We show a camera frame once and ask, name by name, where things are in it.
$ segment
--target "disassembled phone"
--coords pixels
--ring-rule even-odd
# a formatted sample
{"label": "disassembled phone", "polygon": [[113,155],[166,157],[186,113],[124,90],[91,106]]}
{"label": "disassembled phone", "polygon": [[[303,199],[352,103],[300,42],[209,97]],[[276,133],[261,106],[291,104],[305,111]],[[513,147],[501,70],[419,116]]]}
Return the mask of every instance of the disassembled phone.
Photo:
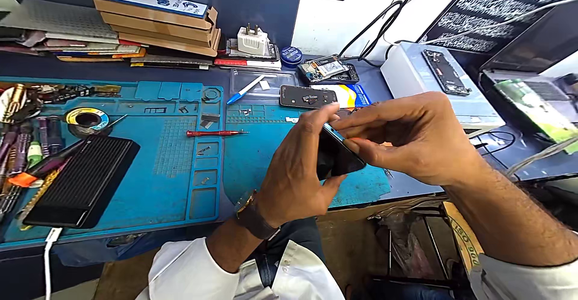
{"label": "disassembled phone", "polygon": [[430,66],[431,71],[435,75],[437,82],[442,90],[451,95],[468,96],[472,89],[466,88],[459,79],[458,73],[454,70],[450,62],[447,61],[443,53],[424,50],[424,59]]}
{"label": "disassembled phone", "polygon": [[337,58],[336,55],[310,60],[299,64],[301,74],[308,83],[319,82],[330,78],[338,73],[347,71],[347,67]]}
{"label": "disassembled phone", "polygon": [[284,84],[280,87],[279,104],[302,108],[321,108],[337,101],[337,94],[332,90],[319,90],[307,87]]}
{"label": "disassembled phone", "polygon": [[309,84],[358,83],[359,75],[357,74],[355,66],[350,63],[344,63],[343,65],[347,68],[347,71],[333,75],[330,78],[323,80],[323,82],[310,82]]}
{"label": "disassembled phone", "polygon": [[343,144],[343,136],[329,123],[323,124],[317,149],[317,178],[327,179],[365,168],[365,161]]}

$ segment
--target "white device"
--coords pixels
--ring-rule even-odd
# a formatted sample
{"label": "white device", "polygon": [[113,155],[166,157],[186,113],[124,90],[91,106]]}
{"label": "white device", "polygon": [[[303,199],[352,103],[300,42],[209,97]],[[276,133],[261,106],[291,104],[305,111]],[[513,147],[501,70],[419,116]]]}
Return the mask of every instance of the white device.
{"label": "white device", "polygon": [[381,66],[381,74],[394,98],[427,91],[443,92],[437,76],[425,60],[424,50],[442,53],[464,87],[471,89],[467,96],[447,94],[454,113],[469,138],[505,125],[502,117],[444,47],[401,42],[389,52],[387,60]]}
{"label": "white device", "polygon": [[264,56],[269,50],[269,38],[267,33],[255,25],[255,29],[247,27],[239,28],[237,33],[238,50],[241,52]]}

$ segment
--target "forearm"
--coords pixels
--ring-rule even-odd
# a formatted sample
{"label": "forearm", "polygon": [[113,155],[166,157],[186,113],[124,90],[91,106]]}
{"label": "forearm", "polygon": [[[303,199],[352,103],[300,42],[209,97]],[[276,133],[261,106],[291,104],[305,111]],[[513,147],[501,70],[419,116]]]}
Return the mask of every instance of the forearm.
{"label": "forearm", "polygon": [[578,237],[489,166],[444,189],[488,256],[537,267],[578,258]]}
{"label": "forearm", "polygon": [[225,271],[234,273],[262,241],[230,218],[207,238],[206,243],[215,262]]}

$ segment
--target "white shirt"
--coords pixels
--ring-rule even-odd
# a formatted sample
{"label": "white shirt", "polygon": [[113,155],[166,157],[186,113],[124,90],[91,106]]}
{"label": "white shirt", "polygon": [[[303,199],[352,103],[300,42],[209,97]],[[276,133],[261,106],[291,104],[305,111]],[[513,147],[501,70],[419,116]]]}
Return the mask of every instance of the white shirt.
{"label": "white shirt", "polygon": [[[470,279],[478,300],[578,299],[578,260],[554,268],[509,264],[480,255]],[[156,254],[148,287],[136,300],[344,299],[329,270],[309,249],[289,241],[273,287],[261,284],[255,260],[235,274],[221,269],[205,238],[168,242]]]}

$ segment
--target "stacked cardboard boxes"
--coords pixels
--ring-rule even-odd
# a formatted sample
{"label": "stacked cardboard boxes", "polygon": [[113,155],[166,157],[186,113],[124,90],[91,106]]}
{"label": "stacked cardboard boxes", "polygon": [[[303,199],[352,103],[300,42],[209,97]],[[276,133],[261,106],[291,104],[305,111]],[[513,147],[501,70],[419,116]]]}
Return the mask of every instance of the stacked cardboard boxes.
{"label": "stacked cardboard boxes", "polygon": [[184,0],[94,0],[120,39],[214,57],[217,10]]}

